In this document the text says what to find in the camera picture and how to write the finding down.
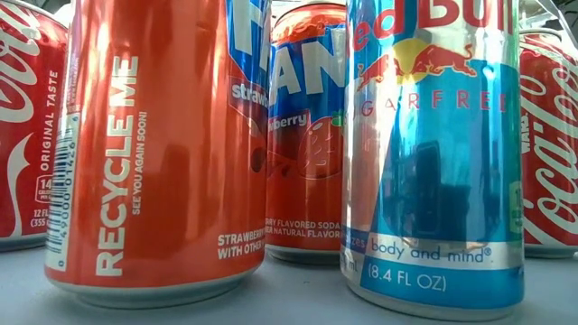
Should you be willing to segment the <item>red Fanta strawberry can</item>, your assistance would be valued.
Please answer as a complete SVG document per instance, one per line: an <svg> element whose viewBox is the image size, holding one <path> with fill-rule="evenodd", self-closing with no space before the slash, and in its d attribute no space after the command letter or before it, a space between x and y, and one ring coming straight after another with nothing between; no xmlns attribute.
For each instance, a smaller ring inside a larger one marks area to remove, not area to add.
<svg viewBox="0 0 578 325"><path fill-rule="evenodd" d="M345 0L309 0L272 30L266 248L281 260L340 260L345 27Z"/></svg>
<svg viewBox="0 0 578 325"><path fill-rule="evenodd" d="M271 0L71 0L48 280L116 309L226 293L265 255Z"/></svg>

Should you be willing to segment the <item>blue silver Red Bull can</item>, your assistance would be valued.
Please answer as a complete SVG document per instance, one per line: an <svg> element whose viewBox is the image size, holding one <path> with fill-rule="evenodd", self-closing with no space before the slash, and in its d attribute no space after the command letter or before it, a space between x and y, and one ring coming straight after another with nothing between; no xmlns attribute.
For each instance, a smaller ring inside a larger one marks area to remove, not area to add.
<svg viewBox="0 0 578 325"><path fill-rule="evenodd" d="M438 320L523 300L518 0L347 0L340 269Z"/></svg>

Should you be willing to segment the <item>red Coca-Cola can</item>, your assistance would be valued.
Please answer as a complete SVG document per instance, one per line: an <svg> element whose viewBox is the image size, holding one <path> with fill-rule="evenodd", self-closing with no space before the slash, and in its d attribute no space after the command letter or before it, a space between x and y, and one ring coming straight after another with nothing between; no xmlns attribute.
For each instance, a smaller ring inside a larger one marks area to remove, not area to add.
<svg viewBox="0 0 578 325"><path fill-rule="evenodd" d="M67 28L0 0L0 252L45 242Z"/></svg>
<svg viewBox="0 0 578 325"><path fill-rule="evenodd" d="M525 255L578 252L578 51L558 31L519 34Z"/></svg>

